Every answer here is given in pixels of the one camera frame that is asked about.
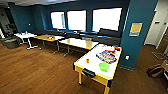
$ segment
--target floor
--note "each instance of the floor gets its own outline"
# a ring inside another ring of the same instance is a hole
[[[54,47],[27,50],[27,46],[7,49],[0,44],[0,94],[103,94],[104,86],[88,77],[78,84],[72,64],[84,54],[64,58],[66,50],[53,54]],[[153,46],[143,46],[133,71],[117,68],[109,94],[167,94],[165,80],[146,75],[148,67],[163,62],[153,51]]]

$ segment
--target door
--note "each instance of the door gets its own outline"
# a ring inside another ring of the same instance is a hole
[[[168,27],[165,31],[165,34],[159,44],[159,47],[158,47],[158,50],[161,52],[161,53],[164,53],[166,48],[167,48],[167,45],[168,45]]]

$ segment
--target bag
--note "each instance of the bag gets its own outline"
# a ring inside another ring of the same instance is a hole
[[[149,77],[159,77],[161,74],[163,74],[163,67],[161,64],[153,65],[146,71],[147,75]]]

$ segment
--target cup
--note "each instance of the cup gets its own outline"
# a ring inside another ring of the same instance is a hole
[[[86,63],[89,63],[89,59],[86,59]]]

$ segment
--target table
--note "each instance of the table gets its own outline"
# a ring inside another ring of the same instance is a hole
[[[30,39],[29,39],[29,38],[35,37],[37,35],[31,34],[31,33],[17,33],[17,34],[14,34],[14,35],[21,38],[23,43],[27,43],[27,42],[24,41],[24,38],[26,38],[28,40],[29,47],[27,49],[32,49],[32,48],[38,47],[38,46],[32,46],[32,44],[30,42]]]
[[[99,44],[95,48],[93,48],[90,52],[85,54],[83,57],[81,57],[80,59],[78,59],[74,63],[73,69],[75,71],[79,72],[79,84],[80,85],[82,84],[82,79],[83,79],[83,74],[84,74],[82,72],[82,70],[87,69],[87,70],[95,73],[95,76],[91,79],[105,85],[104,94],[109,93],[122,48],[120,48],[120,51],[115,52],[115,54],[116,54],[115,57],[117,60],[115,62],[109,64],[109,66],[110,66],[109,70],[107,70],[107,72],[104,72],[104,71],[101,71],[99,68],[99,63],[102,63],[103,61],[101,61],[99,58],[97,58],[96,54],[100,53],[104,50],[109,50],[109,49],[111,49],[111,46]]]
[[[69,54],[69,50],[70,50],[69,46],[75,46],[75,47],[91,50],[95,45],[98,44],[98,42],[75,39],[75,38],[61,40],[61,41],[59,41],[59,43],[63,43],[63,44],[68,45],[68,52],[64,54],[64,57],[67,54]]]
[[[41,35],[41,36],[36,36],[34,38],[42,40],[43,41],[43,46],[45,47],[45,42],[44,41],[54,42],[54,41],[57,41],[57,40],[62,39],[64,37],[62,37],[62,36],[54,36],[54,35]],[[58,48],[57,51],[59,51],[59,43],[58,43],[58,41],[57,41],[57,48]]]

